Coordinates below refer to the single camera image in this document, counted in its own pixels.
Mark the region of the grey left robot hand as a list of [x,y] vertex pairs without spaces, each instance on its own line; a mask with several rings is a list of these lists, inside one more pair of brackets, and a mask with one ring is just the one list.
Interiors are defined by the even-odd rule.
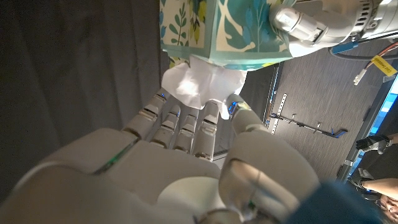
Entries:
[[346,42],[397,37],[397,0],[293,1],[270,8],[270,23],[301,57]]

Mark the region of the person's black gloved hand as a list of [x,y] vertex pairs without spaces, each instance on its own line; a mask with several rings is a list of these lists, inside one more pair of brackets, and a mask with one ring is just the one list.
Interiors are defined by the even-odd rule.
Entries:
[[367,178],[352,178],[348,177],[347,178],[348,182],[354,185],[357,189],[364,189],[363,187],[363,182],[368,181]]
[[385,135],[373,135],[356,141],[356,149],[363,152],[377,151],[383,154],[387,147],[391,145],[391,140]]

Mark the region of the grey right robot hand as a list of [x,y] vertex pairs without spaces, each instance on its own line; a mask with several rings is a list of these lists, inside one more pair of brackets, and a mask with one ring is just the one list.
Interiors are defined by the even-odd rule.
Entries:
[[320,185],[307,160],[269,133],[249,105],[226,102],[236,138],[213,161],[218,107],[176,130],[180,108],[151,129],[158,91],[122,130],[101,128],[31,168],[1,204],[2,223],[282,223]]

